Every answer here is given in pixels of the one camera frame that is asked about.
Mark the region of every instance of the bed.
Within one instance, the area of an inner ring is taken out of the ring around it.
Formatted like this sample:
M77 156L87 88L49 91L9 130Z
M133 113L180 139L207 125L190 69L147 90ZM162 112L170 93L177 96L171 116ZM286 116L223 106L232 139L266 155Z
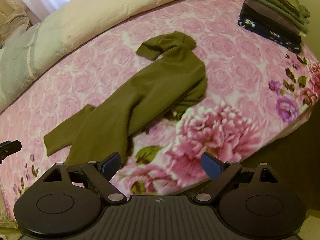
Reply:
M47 157L43 136L85 104L99 105L149 65L135 51L162 33L195 39L207 93L181 120L166 116L133 137L128 162L111 180L125 195L182 192L208 179L202 152L240 162L306 122L320 93L319 62L306 45L297 57L239 27L243 2L178 0L131 17L64 57L3 111L0 142L22 143L0 168L12 219L15 201L68 155L69 147Z

